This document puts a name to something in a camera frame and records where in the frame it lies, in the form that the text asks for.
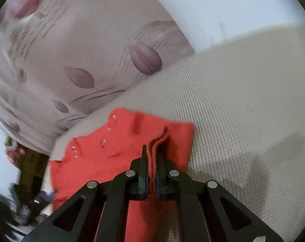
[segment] white surface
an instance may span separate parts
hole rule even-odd
[[[0,130],[0,194],[10,197],[8,187],[12,182],[17,182],[19,170],[7,159],[4,139],[5,133]]]
[[[285,23],[305,25],[297,0],[159,0],[195,51],[248,31]]]

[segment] red shirt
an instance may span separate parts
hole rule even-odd
[[[157,116],[130,112],[124,108],[111,112],[108,122],[88,136],[74,138],[66,147],[62,161],[50,161],[54,210],[90,180],[112,180],[129,170],[147,145],[150,191],[155,191],[156,149],[167,145],[166,156],[179,171],[186,171],[192,147],[194,125],[168,121]],[[130,201],[126,242],[150,241],[167,203],[154,198]]]

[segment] ribbed fabric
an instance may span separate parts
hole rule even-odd
[[[305,29],[262,30],[162,70],[69,130],[51,159],[116,107],[193,122],[193,179],[220,182],[285,242],[305,226]],[[175,219],[156,241],[179,241]]]

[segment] folded red fabric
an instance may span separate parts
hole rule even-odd
[[[186,171],[193,134],[192,123],[115,109],[104,126],[88,136],[70,141],[62,161],[50,161],[52,186],[57,190],[53,209],[56,210],[88,181],[110,181],[128,170],[131,161],[141,157],[142,146],[147,145],[152,195],[146,201],[130,201],[125,241],[150,241],[167,208],[166,202],[156,200],[153,195],[157,147],[162,144],[163,154],[174,162],[176,169]]]

